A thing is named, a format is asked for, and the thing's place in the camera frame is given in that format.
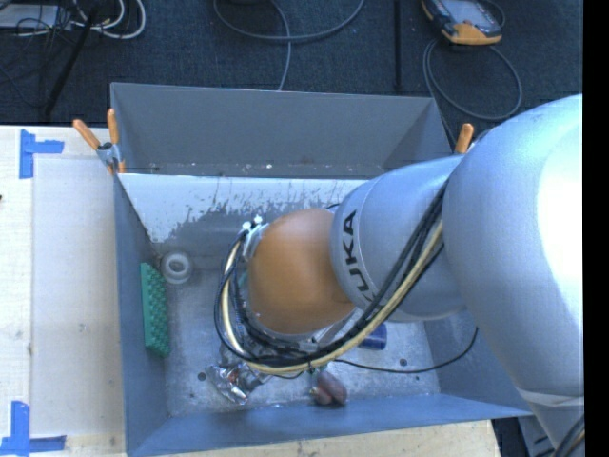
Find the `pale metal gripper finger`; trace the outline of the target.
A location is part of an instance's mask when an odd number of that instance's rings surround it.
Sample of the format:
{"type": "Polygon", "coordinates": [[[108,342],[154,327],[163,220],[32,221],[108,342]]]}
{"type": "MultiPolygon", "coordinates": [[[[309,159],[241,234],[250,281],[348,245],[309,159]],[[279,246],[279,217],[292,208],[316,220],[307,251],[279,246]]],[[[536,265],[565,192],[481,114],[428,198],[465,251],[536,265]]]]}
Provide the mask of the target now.
{"type": "Polygon", "coordinates": [[[234,385],[238,379],[238,368],[210,365],[206,368],[206,376],[215,385],[234,385]]]}
{"type": "Polygon", "coordinates": [[[222,384],[221,393],[227,398],[228,401],[235,405],[245,405],[248,400],[248,395],[238,385],[231,382],[224,382],[222,384]]]}

